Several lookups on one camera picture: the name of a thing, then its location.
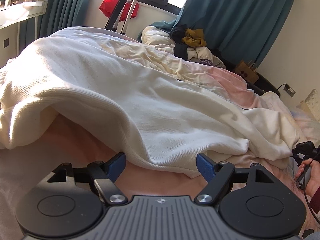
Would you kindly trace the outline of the person right hand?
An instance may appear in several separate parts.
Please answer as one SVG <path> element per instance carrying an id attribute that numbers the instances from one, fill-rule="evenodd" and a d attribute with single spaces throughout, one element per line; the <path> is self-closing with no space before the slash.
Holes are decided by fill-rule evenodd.
<path id="1" fill-rule="evenodd" d="M 298 167 L 298 171 L 295 174 L 295 178 L 299 178 L 304 172 L 305 168 L 309 166 L 311 173 L 309 182 L 305 188 L 306 194 L 309 197 L 313 197 L 320 186 L 320 165 L 319 162 L 310 159 L 304 160 Z"/>

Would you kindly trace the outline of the dark red sleeve forearm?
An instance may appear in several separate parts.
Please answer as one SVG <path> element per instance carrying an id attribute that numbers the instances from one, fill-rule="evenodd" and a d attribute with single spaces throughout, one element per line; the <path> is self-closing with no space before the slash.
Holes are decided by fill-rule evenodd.
<path id="1" fill-rule="evenodd" d="M 310 200 L 310 206 L 312 210 L 318 214 L 320 211 L 320 187 L 317 189 L 315 194 L 312 196 Z"/>

